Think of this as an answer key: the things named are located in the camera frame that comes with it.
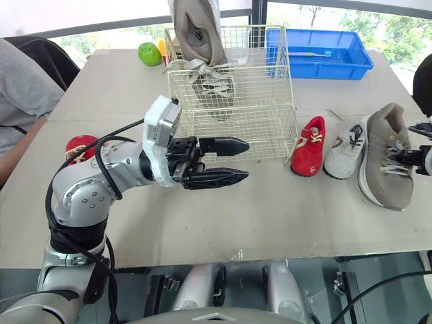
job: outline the shoelace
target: shoelace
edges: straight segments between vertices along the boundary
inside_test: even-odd
[[[198,73],[193,73],[190,77],[190,83],[194,84],[199,78],[202,78],[202,94],[203,95],[219,95],[223,98],[233,96],[232,92],[228,92],[230,84],[232,84],[230,73],[219,73],[218,69],[228,68],[229,64],[208,66],[201,59],[193,59],[186,61],[185,59],[177,59],[168,65],[168,69],[178,68],[183,64],[185,70],[196,70]]]
[[[399,155],[400,152],[404,149],[404,145],[398,140],[395,141],[394,144],[387,146],[385,150],[387,154],[387,159],[382,164],[381,170],[385,173],[397,174],[399,176],[411,176],[411,168],[406,167],[395,160],[395,157]]]
[[[363,140],[359,140],[358,137],[360,136],[356,134],[356,136],[354,138],[352,138],[352,136],[350,136],[350,142],[349,144],[352,146],[352,148],[354,149],[356,146],[361,146],[361,142],[363,142]]]
[[[66,151],[66,159],[69,159],[69,154],[70,153],[77,153],[79,150],[82,150],[84,147],[86,147],[86,145],[78,145],[76,148],[73,148],[72,150],[68,150]],[[86,158],[84,157],[86,153],[83,152],[79,157],[76,157],[76,159],[74,159],[74,161],[76,163],[81,163],[83,161],[86,160]]]
[[[322,134],[312,133],[312,135],[310,135],[310,142],[311,143],[322,142],[322,141],[323,141],[323,135]]]

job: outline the white wire basket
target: white wire basket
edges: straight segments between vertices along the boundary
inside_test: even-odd
[[[279,46],[266,64],[267,29],[278,28]],[[165,31],[167,63],[182,58],[174,29]],[[235,157],[207,154],[206,163],[291,157],[298,139],[288,47],[281,26],[222,26],[221,40],[234,85],[234,102],[206,98],[191,86],[196,70],[168,70],[169,91],[182,107],[178,136],[233,136],[250,149]]]

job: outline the blue bin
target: blue bin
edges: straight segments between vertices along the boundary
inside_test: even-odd
[[[293,78],[360,80],[373,62],[355,32],[287,29],[288,52],[311,52],[330,57],[291,56]],[[275,65],[280,29],[267,30],[266,64]],[[274,76],[275,70],[269,69]]]

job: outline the robotic arm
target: robotic arm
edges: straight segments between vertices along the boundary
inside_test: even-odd
[[[111,181],[96,157],[55,175],[56,226],[51,228],[51,239],[45,246],[38,292],[7,309],[0,315],[0,322],[72,324],[85,304],[102,296],[106,270],[78,253],[61,234],[67,234],[107,265],[109,260],[102,256],[107,241],[105,228],[118,192],[155,182],[191,190],[220,188],[248,176],[248,172],[230,168],[205,169],[201,162],[206,153],[240,154],[249,149],[248,143],[236,138],[174,138],[180,113],[180,107],[171,99],[159,96],[146,113],[142,143],[121,142],[102,147],[102,169],[109,173]]]
[[[408,129],[432,140],[432,124],[420,123]],[[432,146],[421,145],[418,150],[403,150],[396,160],[403,165],[417,167],[416,172],[424,176],[432,176]]]

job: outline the red shoe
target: red shoe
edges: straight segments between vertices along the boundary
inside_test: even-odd
[[[291,160],[291,170],[300,176],[311,177],[318,173],[323,162],[325,122],[316,116],[303,128]]]
[[[92,144],[94,141],[97,140],[97,137],[94,137],[92,135],[79,135],[73,137],[67,144],[66,144],[66,159],[69,159],[74,153],[77,153],[80,149],[83,149],[89,144]],[[85,160],[88,160],[89,158],[93,157],[95,155],[96,147],[92,147],[82,153],[79,157],[74,159],[70,164],[76,164],[80,162],[84,162]]]

